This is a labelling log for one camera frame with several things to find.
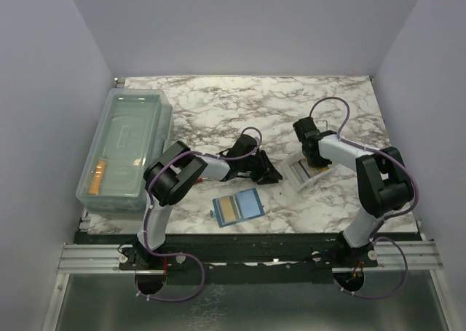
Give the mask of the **credit cards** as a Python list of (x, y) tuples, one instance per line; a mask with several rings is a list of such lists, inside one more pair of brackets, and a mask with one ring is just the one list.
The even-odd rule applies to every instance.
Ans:
[(321, 173), (329, 171), (330, 168), (313, 168), (308, 165), (306, 159), (300, 159), (292, 163), (290, 165), (290, 169), (292, 172), (294, 172), (299, 182), (304, 183), (310, 180), (311, 178), (317, 177)]

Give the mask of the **clear acrylic card box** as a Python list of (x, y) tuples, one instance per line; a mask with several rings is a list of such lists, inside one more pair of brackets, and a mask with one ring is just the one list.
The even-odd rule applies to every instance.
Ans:
[(290, 181), (293, 189), (300, 192), (308, 186), (313, 186), (319, 179), (330, 175), (334, 171), (334, 166), (330, 164), (321, 168), (311, 167), (303, 153), (298, 151), (283, 160), (280, 163), (280, 169)]

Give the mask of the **teal leather card holder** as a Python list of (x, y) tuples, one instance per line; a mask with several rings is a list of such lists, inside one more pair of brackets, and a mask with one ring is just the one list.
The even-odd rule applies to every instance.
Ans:
[(256, 188), (239, 191), (213, 200), (210, 216), (220, 228), (260, 218), (265, 215)]

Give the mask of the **gold credit card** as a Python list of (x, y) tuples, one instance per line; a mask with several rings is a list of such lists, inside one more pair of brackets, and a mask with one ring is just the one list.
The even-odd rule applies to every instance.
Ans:
[(234, 196), (219, 199), (219, 207), (224, 223), (233, 223), (240, 219), (240, 211)]

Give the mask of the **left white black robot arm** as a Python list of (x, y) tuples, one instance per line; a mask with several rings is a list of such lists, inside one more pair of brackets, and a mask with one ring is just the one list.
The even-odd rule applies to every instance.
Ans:
[(257, 185), (269, 185), (279, 183), (283, 176), (261, 150), (260, 137), (242, 133), (232, 147), (217, 154), (192, 150), (180, 140), (174, 142), (143, 174), (147, 203), (137, 234), (142, 246), (136, 260), (144, 268), (153, 269), (160, 264), (159, 247), (165, 242), (172, 207), (200, 178), (219, 182), (245, 178)]

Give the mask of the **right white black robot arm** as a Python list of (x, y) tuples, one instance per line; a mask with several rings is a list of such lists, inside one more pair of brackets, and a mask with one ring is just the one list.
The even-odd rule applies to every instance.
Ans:
[(398, 149), (362, 147), (336, 132), (321, 132), (312, 117), (293, 124), (310, 169), (322, 171), (340, 164), (355, 172), (360, 210), (339, 234), (336, 261), (345, 267), (361, 259), (360, 248), (369, 244), (388, 215), (414, 201), (416, 189)]

